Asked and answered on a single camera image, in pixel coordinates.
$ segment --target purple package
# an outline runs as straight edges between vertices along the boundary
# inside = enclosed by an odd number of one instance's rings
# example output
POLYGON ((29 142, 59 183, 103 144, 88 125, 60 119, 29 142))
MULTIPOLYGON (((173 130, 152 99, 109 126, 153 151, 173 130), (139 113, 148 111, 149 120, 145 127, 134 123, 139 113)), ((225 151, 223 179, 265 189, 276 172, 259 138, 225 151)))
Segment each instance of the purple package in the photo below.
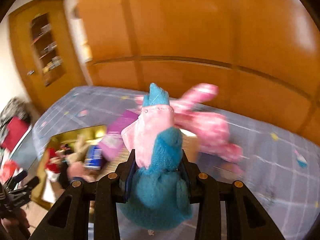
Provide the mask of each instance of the purple package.
POLYGON ((126 110, 115 122, 107 127, 107 134, 99 142, 99 147, 102 149, 102 155, 108 161, 112 161, 119 155, 124 146, 121 131, 136 121, 138 116, 138 114, 126 110))

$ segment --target white wall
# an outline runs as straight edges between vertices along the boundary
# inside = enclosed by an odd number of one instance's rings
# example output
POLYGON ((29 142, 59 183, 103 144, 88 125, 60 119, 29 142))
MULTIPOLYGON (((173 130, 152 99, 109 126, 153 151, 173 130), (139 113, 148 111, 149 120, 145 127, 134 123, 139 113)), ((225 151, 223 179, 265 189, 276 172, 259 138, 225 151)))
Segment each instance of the white wall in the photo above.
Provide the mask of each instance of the white wall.
POLYGON ((18 96, 26 102, 30 101, 13 58, 8 18, 9 13, 30 1, 32 0, 15 0, 0 23, 0 111, 12 97, 18 96))
POLYGON ((63 0, 64 10, 66 18, 68 21, 68 27, 75 48, 78 61, 82 72, 84 74, 85 80, 88 85, 92 85, 92 80, 87 71, 85 62, 87 61, 86 54, 83 51, 83 44, 87 40, 87 35, 85 33, 84 24, 82 19, 75 19, 73 15, 73 9, 77 5, 78 0, 63 0))

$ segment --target copper screw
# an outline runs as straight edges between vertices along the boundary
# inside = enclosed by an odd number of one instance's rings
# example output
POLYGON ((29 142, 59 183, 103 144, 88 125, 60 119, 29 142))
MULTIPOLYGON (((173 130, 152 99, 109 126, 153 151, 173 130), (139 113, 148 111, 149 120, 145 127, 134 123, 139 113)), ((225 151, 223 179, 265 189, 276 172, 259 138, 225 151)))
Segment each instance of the copper screw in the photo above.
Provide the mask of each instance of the copper screw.
POLYGON ((235 186, 236 187, 243 187, 243 183, 239 180, 235 181, 235 186))
POLYGON ((112 172, 112 173, 108 174, 108 178, 109 179, 115 179, 116 177, 118 177, 118 174, 116 174, 115 172, 112 172))
POLYGON ((207 179, 208 174, 202 172, 198 176, 199 176, 200 179, 207 179))
POLYGON ((79 180, 75 180, 73 183, 72 183, 72 186, 73 187, 79 187, 81 185, 81 181, 79 180))

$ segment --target blue plush toy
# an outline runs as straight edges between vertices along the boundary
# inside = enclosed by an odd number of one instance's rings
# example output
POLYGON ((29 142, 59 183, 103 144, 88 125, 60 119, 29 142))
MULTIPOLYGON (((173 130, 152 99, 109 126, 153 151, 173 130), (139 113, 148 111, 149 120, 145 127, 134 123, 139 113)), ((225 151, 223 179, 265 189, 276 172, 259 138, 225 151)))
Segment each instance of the blue plush toy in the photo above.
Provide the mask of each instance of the blue plush toy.
MULTIPOLYGON (((150 95, 143 106, 169 105, 168 93, 150 85, 150 95)), ((123 214, 145 229, 169 230, 192 217, 186 182, 177 168, 182 158, 182 134, 171 127, 156 137, 151 164, 142 167, 132 179, 131 196, 119 204, 123 214)))

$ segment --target pink stuffed animal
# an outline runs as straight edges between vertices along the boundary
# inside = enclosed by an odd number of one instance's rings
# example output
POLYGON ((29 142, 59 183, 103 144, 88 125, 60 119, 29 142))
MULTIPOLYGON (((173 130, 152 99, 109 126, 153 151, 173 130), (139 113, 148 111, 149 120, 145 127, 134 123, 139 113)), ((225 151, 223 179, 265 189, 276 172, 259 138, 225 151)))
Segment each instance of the pink stuffed animal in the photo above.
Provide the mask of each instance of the pink stuffed animal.
MULTIPOLYGON (((238 162, 242 156, 242 148, 228 143, 228 122, 222 114, 214 112, 194 112, 197 103, 212 100, 218 94, 218 87, 201 83, 182 95, 180 99, 170 100, 174 109, 174 124, 182 129, 195 133, 200 141, 200 152, 216 154, 228 162, 238 162)), ((135 98, 139 107, 143 96, 135 98)))

